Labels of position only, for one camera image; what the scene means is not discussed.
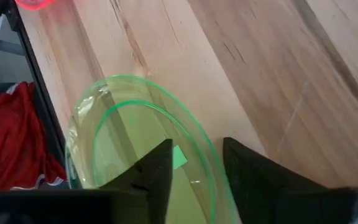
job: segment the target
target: white strip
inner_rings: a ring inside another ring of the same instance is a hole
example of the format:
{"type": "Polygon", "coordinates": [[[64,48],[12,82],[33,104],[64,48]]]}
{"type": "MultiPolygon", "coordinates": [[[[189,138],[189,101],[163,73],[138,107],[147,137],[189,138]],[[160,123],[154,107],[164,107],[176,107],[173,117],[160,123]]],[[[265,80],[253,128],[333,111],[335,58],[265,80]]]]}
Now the white strip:
{"type": "Polygon", "coordinates": [[[16,83],[15,85],[9,87],[7,90],[6,90],[6,93],[11,95],[13,94],[13,92],[15,91],[16,87],[19,85],[19,83],[16,83]]]}
{"type": "MultiPolygon", "coordinates": [[[[40,182],[41,180],[43,180],[45,178],[45,175],[41,174],[39,175],[39,177],[37,178],[37,181],[35,183],[35,185],[33,187],[30,187],[30,188],[25,188],[25,187],[12,187],[11,190],[35,190],[35,189],[38,189],[39,188],[39,185],[40,185],[40,182]]],[[[52,182],[52,183],[48,183],[48,185],[50,186],[57,186],[61,183],[63,183],[64,180],[60,177],[56,177],[56,179],[52,182]]]]}

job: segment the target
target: red object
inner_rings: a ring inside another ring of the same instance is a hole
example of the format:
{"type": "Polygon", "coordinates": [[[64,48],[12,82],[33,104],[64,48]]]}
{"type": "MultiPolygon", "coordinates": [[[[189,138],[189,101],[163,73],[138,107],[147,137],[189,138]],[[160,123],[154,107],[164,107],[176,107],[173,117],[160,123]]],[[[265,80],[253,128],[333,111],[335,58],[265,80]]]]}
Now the red object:
{"type": "Polygon", "coordinates": [[[16,4],[27,10],[39,10],[53,0],[15,0],[16,4]]]}
{"type": "Polygon", "coordinates": [[[48,152],[33,93],[33,83],[20,83],[11,95],[0,94],[0,190],[32,189],[42,177],[50,184],[66,180],[64,168],[48,152]]]}

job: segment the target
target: gray floor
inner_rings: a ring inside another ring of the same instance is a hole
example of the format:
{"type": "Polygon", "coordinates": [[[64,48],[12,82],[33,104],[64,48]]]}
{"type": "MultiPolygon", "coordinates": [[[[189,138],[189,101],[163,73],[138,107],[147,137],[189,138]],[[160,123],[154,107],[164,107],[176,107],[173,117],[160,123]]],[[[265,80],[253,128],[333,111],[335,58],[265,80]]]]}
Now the gray floor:
{"type": "MultiPolygon", "coordinates": [[[[2,20],[0,39],[19,44],[19,38],[9,27],[6,18],[2,20]]],[[[0,51],[0,83],[32,82],[30,68],[24,56],[0,51]]]]}

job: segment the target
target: green rim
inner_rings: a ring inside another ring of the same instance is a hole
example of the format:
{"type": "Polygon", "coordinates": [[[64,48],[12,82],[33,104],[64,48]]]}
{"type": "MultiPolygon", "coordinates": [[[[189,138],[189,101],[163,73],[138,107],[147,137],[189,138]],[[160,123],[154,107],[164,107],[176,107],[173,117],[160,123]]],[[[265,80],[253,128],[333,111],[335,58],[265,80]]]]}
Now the green rim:
{"type": "MultiPolygon", "coordinates": [[[[191,118],[191,120],[196,124],[196,126],[198,127],[199,131],[201,131],[201,133],[203,134],[205,140],[207,141],[208,143],[208,146],[209,148],[211,149],[212,153],[213,153],[213,157],[214,157],[214,160],[215,160],[215,165],[218,166],[218,169],[222,175],[222,178],[223,178],[223,184],[224,184],[224,188],[225,188],[225,191],[226,191],[226,194],[227,196],[229,197],[229,200],[230,200],[230,209],[232,211],[232,214],[233,214],[233,218],[232,218],[232,223],[235,222],[235,218],[234,218],[234,213],[236,211],[235,209],[235,205],[234,205],[234,201],[232,200],[232,194],[231,194],[231,191],[230,191],[230,188],[229,188],[229,181],[226,177],[226,174],[225,174],[225,171],[224,171],[224,167],[223,165],[221,164],[221,161],[220,161],[220,158],[211,142],[211,140],[209,139],[209,137],[207,136],[207,134],[205,133],[205,130],[201,127],[201,125],[197,122],[197,120],[195,119],[195,117],[190,113],[190,111],[180,102],[178,101],[173,95],[171,95],[168,91],[166,91],[165,89],[163,89],[162,87],[160,87],[159,85],[151,82],[151,81],[148,81],[147,79],[144,79],[142,77],[138,77],[138,76],[135,76],[135,75],[123,75],[123,74],[120,74],[120,75],[112,75],[110,77],[106,77],[105,79],[102,79],[102,80],[99,80],[95,83],[93,83],[82,95],[81,95],[81,98],[76,102],[75,104],[75,108],[77,108],[79,106],[79,104],[81,103],[82,99],[85,98],[86,96],[88,96],[92,91],[94,91],[97,87],[107,83],[107,80],[112,80],[112,79],[118,79],[118,78],[123,78],[123,79],[136,79],[136,80],[139,80],[139,81],[142,81],[144,82],[146,85],[150,85],[150,86],[153,86],[153,87],[156,87],[157,89],[161,90],[162,92],[164,92],[165,94],[167,94],[169,97],[171,97],[175,103],[177,103],[184,111],[185,113],[191,118]]],[[[134,102],[129,102],[127,103],[128,101],[125,101],[125,102],[122,102],[122,103],[119,103],[119,104],[116,104],[114,106],[112,106],[110,109],[108,109],[108,111],[103,115],[101,121],[99,122],[98,124],[98,127],[96,129],[96,133],[95,133],[95,138],[99,132],[99,129],[100,127],[103,125],[103,122],[105,121],[105,119],[108,117],[108,114],[113,112],[114,110],[118,109],[119,107],[122,107],[122,106],[125,106],[125,105],[129,105],[129,104],[134,104],[134,102]]],[[[148,102],[145,102],[143,101],[141,103],[141,101],[136,101],[137,104],[142,104],[142,105],[145,105],[145,106],[149,106],[153,109],[156,109],[157,111],[165,114],[166,116],[168,116],[172,121],[176,122],[177,125],[179,125],[179,127],[181,127],[184,132],[186,133],[186,136],[188,135],[188,132],[186,129],[184,129],[184,127],[180,124],[179,121],[177,121],[168,111],[165,111],[161,108],[159,108],[158,106],[155,106],[151,103],[148,103],[148,102]]],[[[68,153],[68,149],[67,147],[65,148],[65,164],[66,164],[66,169],[67,169],[67,165],[68,165],[68,157],[67,157],[67,153],[68,153]]],[[[206,167],[206,161],[205,161],[205,158],[202,156],[202,153],[198,151],[198,154],[200,155],[200,158],[201,158],[201,161],[203,163],[203,165],[206,167]]],[[[67,178],[68,180],[70,180],[70,173],[71,172],[67,172],[67,178]]],[[[212,182],[212,178],[211,178],[211,175],[209,173],[209,170],[206,169],[206,173],[207,173],[207,176],[209,177],[208,178],[208,182],[209,182],[209,189],[211,191],[211,193],[214,193],[214,187],[213,187],[213,183],[212,182]]],[[[216,214],[216,206],[215,206],[215,197],[211,196],[211,199],[212,199],[212,207],[211,207],[211,214],[213,214],[213,217],[212,217],[212,220],[211,222],[212,223],[215,223],[215,214],[216,214]]]]}

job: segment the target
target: light wood surface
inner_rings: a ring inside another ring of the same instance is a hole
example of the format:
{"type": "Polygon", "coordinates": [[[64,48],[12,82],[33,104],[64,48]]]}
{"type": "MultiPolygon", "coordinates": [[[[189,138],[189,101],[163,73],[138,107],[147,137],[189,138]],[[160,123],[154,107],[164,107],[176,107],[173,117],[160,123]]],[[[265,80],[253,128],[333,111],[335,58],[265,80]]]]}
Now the light wood surface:
{"type": "Polygon", "coordinates": [[[328,187],[358,185],[358,1],[56,0],[21,10],[63,130],[103,77],[146,77],[221,150],[231,136],[328,187]]]}

